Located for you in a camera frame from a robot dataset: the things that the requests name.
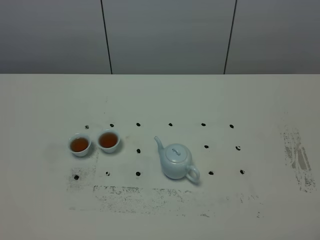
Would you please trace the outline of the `pale blue porcelain teapot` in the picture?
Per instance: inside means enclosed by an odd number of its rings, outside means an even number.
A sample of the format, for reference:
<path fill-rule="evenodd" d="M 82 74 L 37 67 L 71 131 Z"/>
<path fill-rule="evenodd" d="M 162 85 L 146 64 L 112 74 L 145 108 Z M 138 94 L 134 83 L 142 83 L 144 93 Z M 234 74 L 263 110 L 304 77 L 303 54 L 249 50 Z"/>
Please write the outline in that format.
<path fill-rule="evenodd" d="M 158 136 L 154 137 L 162 172 L 172 180 L 187 178 L 194 184 L 200 181 L 200 171 L 193 165 L 190 150 L 182 144 L 173 143 L 164 147 Z"/>

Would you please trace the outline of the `right pale blue teacup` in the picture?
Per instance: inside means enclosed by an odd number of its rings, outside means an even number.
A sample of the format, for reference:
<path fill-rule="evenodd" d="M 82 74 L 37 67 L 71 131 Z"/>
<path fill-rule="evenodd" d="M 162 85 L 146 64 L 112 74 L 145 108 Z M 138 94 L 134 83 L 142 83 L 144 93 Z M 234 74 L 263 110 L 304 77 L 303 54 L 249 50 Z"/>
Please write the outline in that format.
<path fill-rule="evenodd" d="M 112 129 L 105 129 L 97 136 L 97 146 L 107 154 L 114 153 L 120 141 L 119 134 Z"/>

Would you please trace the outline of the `pale blue teacup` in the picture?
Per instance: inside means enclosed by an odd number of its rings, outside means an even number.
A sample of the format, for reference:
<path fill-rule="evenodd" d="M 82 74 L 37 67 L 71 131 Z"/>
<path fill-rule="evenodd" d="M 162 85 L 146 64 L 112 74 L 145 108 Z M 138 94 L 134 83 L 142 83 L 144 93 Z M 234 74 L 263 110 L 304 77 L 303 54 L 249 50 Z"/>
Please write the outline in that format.
<path fill-rule="evenodd" d="M 97 146 L 107 154 L 114 153 L 120 141 L 119 134 L 112 129 L 105 129 L 97 136 Z"/>
<path fill-rule="evenodd" d="M 87 134 L 76 133 L 68 140 L 68 149 L 76 157 L 84 157 L 89 153 L 92 141 Z"/>

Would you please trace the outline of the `left pale blue teacup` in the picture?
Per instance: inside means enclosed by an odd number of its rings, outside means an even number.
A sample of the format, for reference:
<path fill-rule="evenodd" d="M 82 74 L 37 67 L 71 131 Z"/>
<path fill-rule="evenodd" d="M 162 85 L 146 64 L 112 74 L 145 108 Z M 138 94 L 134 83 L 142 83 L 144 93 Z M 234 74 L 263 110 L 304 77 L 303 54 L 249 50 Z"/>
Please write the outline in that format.
<path fill-rule="evenodd" d="M 87 134 L 76 133 L 68 140 L 68 149 L 76 157 L 84 157 L 89 153 L 92 141 Z"/>

